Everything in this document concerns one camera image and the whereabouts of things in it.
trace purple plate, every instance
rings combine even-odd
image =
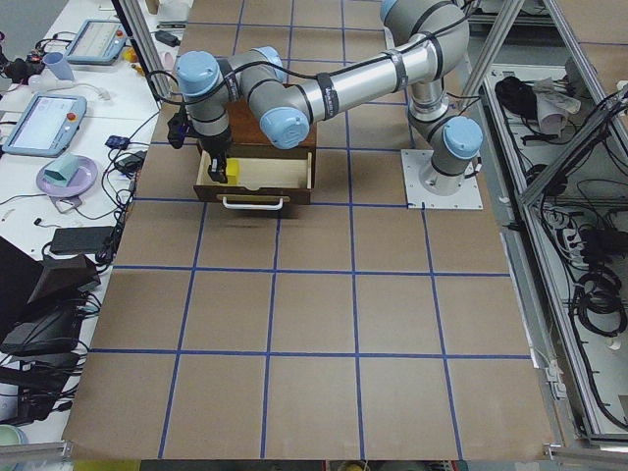
[[[77,172],[68,183],[68,186],[57,186],[43,178],[43,171],[46,170],[48,165],[50,164],[43,166],[39,170],[37,178],[35,179],[37,187],[48,196],[55,196],[57,198],[77,196],[90,189],[96,181],[96,177],[98,177],[98,167],[96,167],[96,163],[80,155],[78,156]]]

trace black device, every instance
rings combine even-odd
[[[128,137],[123,137],[121,135],[110,135],[105,142],[105,145],[110,149],[121,149],[127,150],[131,144],[131,140]]]
[[[19,387],[16,415],[0,423],[20,426],[45,420],[58,400],[63,401],[59,410],[69,409],[71,394],[64,394],[64,387],[79,360],[76,353],[57,353],[21,358],[18,369],[0,367],[0,383]]]
[[[113,230],[112,226],[59,228],[52,237],[50,251],[56,255],[97,253],[108,245]]]
[[[98,285],[96,266],[84,255],[38,262],[0,237],[0,341],[46,307]]]
[[[155,32],[155,39],[157,39],[159,42],[163,44],[166,44],[172,47],[179,46],[181,44],[180,39],[178,39],[175,35],[164,30],[159,30]]]
[[[42,56],[41,51],[34,50],[28,54],[26,60],[18,58],[15,61],[10,61],[2,53],[2,46],[0,45],[0,74],[7,76],[12,83],[27,84],[29,77],[39,75],[43,71],[45,66],[41,63]]]
[[[114,161],[114,168],[130,178],[135,172],[142,168],[146,154],[147,152],[145,150],[129,153],[124,159]]]
[[[16,356],[65,353],[78,343],[83,314],[74,302],[59,302],[36,321],[20,323],[0,344],[0,351]]]

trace wooden drawer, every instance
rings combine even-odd
[[[273,146],[259,129],[257,120],[243,101],[227,107],[234,143],[228,159],[239,166],[236,178],[217,183],[209,178],[211,159],[201,152],[194,191],[200,201],[230,203],[309,204],[316,168],[316,125],[297,147],[282,150]]]

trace yellow block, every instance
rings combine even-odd
[[[227,159],[227,184],[231,186],[237,185],[237,178],[239,177],[239,162],[237,159]]]
[[[140,460],[75,461],[75,471],[139,471]]]

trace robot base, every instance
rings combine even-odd
[[[438,196],[427,190],[419,181],[419,175],[429,165],[432,158],[431,150],[401,150],[405,194],[410,209],[466,209],[481,210],[482,197],[475,177],[462,182],[460,190],[451,196]]]

